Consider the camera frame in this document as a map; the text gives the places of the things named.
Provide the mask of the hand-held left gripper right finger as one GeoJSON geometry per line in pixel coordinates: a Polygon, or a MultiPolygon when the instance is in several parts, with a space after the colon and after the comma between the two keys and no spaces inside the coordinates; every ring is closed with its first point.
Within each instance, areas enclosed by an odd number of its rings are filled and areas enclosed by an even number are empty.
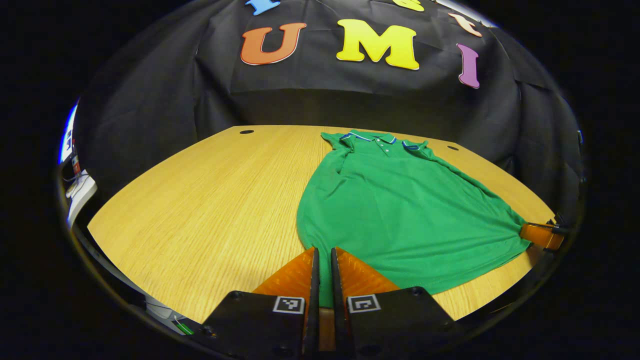
{"type": "Polygon", "coordinates": [[[400,288],[342,248],[331,249],[336,351],[347,358],[430,358],[463,328],[423,287],[400,288]]]}

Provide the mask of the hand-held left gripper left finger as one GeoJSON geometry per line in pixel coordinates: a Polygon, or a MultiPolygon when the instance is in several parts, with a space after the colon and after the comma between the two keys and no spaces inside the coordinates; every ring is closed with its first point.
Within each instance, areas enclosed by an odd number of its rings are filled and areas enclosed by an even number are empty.
{"type": "Polygon", "coordinates": [[[319,262],[311,247],[253,291],[229,292],[193,341],[223,358],[312,358],[319,337],[319,262]]]}

